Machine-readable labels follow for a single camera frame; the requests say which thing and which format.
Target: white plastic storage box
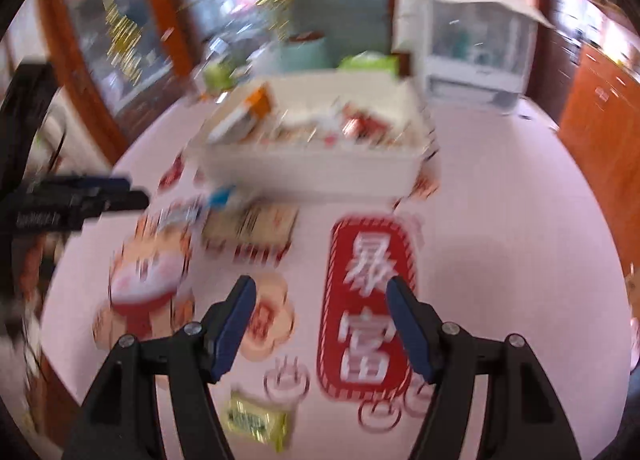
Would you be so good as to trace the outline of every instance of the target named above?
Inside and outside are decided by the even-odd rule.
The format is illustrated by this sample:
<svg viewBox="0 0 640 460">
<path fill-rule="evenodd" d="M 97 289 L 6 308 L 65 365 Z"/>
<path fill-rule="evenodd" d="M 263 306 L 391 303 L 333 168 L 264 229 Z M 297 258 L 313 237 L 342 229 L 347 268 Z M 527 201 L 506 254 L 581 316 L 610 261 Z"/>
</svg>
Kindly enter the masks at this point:
<svg viewBox="0 0 640 460">
<path fill-rule="evenodd" d="M 303 120 L 336 100 L 398 125 L 411 122 L 419 147 L 318 148 L 273 143 L 215 145 L 211 130 L 258 87 L 267 83 L 276 113 Z M 429 119 L 422 117 L 408 81 L 388 72 L 334 70 L 256 79 L 233 90 L 204 123 L 185 149 L 207 180 L 215 185 L 257 188 L 265 194 L 307 197 L 369 197 L 397 199 L 414 188 L 424 157 L 434 143 Z"/>
<path fill-rule="evenodd" d="M 537 24 L 551 27 L 523 0 L 397 0 L 394 23 L 423 98 L 503 110 L 529 81 Z"/>
</svg>

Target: blue gripper pad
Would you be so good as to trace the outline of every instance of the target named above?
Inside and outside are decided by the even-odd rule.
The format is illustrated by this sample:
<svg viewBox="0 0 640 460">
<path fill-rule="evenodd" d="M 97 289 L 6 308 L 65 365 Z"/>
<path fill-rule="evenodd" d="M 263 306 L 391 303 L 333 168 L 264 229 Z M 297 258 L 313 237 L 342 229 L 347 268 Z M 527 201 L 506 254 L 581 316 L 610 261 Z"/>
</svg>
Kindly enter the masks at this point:
<svg viewBox="0 0 640 460">
<path fill-rule="evenodd" d="M 251 314 L 254 312 L 257 296 L 255 281 L 248 276 L 243 276 L 242 279 L 244 279 L 244 284 L 236 284 L 236 288 L 240 287 L 241 289 L 238 298 L 216 339 L 214 363 L 211 369 L 214 382 L 218 382 L 231 369 Z"/>
<path fill-rule="evenodd" d="M 417 313 L 420 312 L 420 302 L 415 299 L 406 283 L 397 276 L 387 283 L 386 305 L 400 334 L 412 369 L 420 374 L 425 382 L 433 384 L 437 371 L 430 362 L 429 343 L 416 319 Z"/>
</svg>

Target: red sign with white chinese characters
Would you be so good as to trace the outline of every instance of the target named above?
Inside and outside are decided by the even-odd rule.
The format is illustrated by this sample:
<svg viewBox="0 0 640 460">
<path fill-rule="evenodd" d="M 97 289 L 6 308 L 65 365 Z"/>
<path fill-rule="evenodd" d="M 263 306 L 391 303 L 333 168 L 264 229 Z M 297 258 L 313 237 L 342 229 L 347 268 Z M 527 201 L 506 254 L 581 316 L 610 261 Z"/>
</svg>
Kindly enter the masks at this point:
<svg viewBox="0 0 640 460">
<path fill-rule="evenodd" d="M 338 221 L 318 346 L 318 378 L 331 398 L 393 400 L 409 387 L 411 369 L 385 300 L 394 276 L 415 290 L 411 242 L 394 218 Z"/>
</svg>

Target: table surface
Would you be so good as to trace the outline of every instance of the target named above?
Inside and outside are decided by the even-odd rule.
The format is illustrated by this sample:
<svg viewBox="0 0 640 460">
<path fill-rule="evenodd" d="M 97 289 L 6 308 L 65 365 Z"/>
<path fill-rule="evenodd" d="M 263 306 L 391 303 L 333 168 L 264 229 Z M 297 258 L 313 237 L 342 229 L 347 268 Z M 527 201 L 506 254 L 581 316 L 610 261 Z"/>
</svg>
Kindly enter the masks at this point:
<svg viewBox="0 0 640 460">
<path fill-rule="evenodd" d="M 153 193 L 152 214 L 203 193 L 188 164 L 171 188 L 159 192 L 158 183 L 214 108 L 213 103 L 177 103 L 116 166 L 116 173 L 130 174 L 135 185 Z M 329 392 L 322 378 L 328 366 L 320 364 L 319 335 L 326 331 L 321 314 L 332 228 L 347 215 L 399 228 L 412 255 L 417 295 L 443 320 L 456 321 L 476 336 L 502 340 L 518 332 L 526 337 L 558 393 L 583 458 L 592 458 L 613 439 L 630 355 L 620 263 L 574 161 L 551 130 L 518 115 L 532 116 L 530 109 L 524 100 L 515 115 L 506 117 L 434 107 L 439 190 L 426 201 L 402 201 L 395 212 L 366 202 L 305 204 L 292 246 L 277 264 L 274 256 L 263 264 L 250 255 L 234 255 L 233 249 L 212 253 L 194 235 L 180 292 L 193 295 L 196 318 L 226 297 L 239 274 L 249 273 L 259 278 L 258 288 L 266 285 L 264 296 L 279 293 L 282 306 L 274 327 L 289 328 L 269 337 L 270 348 L 243 349 L 231 372 L 212 388 L 218 412 L 235 387 L 261 399 L 298 402 L 287 452 L 276 455 L 264 445 L 229 436 L 236 458 L 370 454 L 404 459 L 410 453 L 429 400 L 419 378 L 405 379 L 402 397 L 383 396 L 378 404 L 360 392 Z M 78 401 L 107 353 L 98 349 L 92 325 L 108 300 L 110 266 L 137 220 L 138 215 L 127 214 L 87 223 L 68 244 L 47 297 L 42 348 Z M 320 342 L 324 346 L 324 337 Z M 391 360 L 389 372 L 402 370 L 394 361 L 405 358 L 391 355 Z M 284 388 L 275 380 L 282 376 L 292 381 Z M 464 459 L 475 458 L 485 393 L 486 379 L 478 378 Z M 178 459 L 170 397 L 162 383 L 158 401 L 167 456 Z"/>
</svg>

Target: yellow candy packet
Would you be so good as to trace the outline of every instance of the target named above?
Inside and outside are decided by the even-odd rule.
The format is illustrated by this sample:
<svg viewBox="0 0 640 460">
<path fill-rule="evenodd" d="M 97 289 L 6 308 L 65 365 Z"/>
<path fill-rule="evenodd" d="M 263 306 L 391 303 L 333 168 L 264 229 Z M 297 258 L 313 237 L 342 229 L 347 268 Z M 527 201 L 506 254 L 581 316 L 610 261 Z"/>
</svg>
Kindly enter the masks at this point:
<svg viewBox="0 0 640 460">
<path fill-rule="evenodd" d="M 230 431 L 271 444 L 279 453 L 287 445 L 291 418 L 289 410 L 260 403 L 234 390 L 222 421 Z"/>
</svg>

